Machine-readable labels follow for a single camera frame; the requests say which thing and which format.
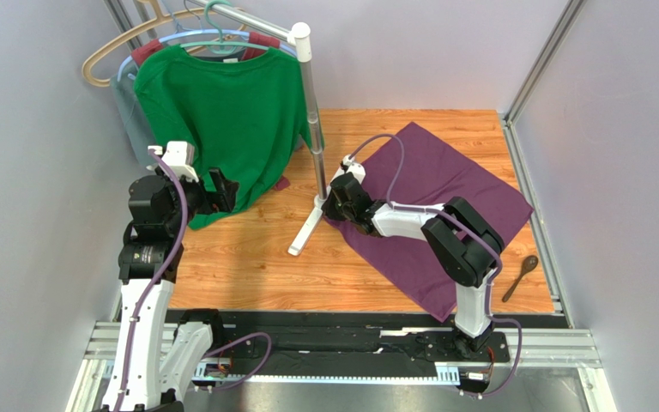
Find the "purple cloth napkin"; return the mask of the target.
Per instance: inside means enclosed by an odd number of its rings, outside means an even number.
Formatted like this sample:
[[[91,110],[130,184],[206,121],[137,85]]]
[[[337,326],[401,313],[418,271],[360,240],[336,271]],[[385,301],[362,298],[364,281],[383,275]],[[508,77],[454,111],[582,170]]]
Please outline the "purple cloth napkin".
[[[362,162],[365,191],[374,199],[434,205],[466,199],[506,244],[533,213],[517,189],[416,123],[397,132]],[[456,306],[456,286],[424,241],[376,238],[348,221],[330,221],[347,244],[414,303],[440,322]]]

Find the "brown wooden spoon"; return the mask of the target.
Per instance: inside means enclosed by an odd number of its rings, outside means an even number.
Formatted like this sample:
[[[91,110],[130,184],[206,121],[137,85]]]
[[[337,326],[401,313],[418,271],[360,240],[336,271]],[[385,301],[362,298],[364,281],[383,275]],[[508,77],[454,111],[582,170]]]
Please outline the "brown wooden spoon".
[[[506,303],[510,300],[511,296],[515,293],[517,290],[517,287],[519,286],[520,282],[522,279],[530,272],[535,270],[539,264],[540,260],[536,255],[530,255],[527,256],[521,263],[521,268],[520,272],[515,279],[515,281],[511,284],[511,286],[508,288],[508,290],[505,292],[503,295],[501,301]]]

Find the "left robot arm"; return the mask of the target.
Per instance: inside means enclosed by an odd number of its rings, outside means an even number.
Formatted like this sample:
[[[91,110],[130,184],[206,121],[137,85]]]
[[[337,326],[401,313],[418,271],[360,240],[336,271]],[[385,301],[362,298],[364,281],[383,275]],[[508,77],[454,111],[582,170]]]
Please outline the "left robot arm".
[[[199,179],[178,179],[157,168],[134,181],[130,223],[118,256],[122,317],[115,363],[103,411],[181,411],[203,354],[221,334],[215,310],[189,310],[162,350],[166,312],[177,281],[188,223],[198,212],[233,210],[239,183],[213,167],[213,190]]]

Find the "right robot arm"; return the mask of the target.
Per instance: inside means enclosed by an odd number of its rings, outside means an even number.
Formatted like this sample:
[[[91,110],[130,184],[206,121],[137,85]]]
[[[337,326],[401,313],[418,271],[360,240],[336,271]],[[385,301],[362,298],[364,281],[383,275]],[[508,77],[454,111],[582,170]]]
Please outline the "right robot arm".
[[[491,280],[501,270],[505,242],[481,214],[462,197],[428,206],[375,200],[351,172],[340,171],[329,191],[323,208],[330,219],[348,221],[366,236],[428,244],[456,284],[453,350],[467,359],[485,352],[494,330]]]

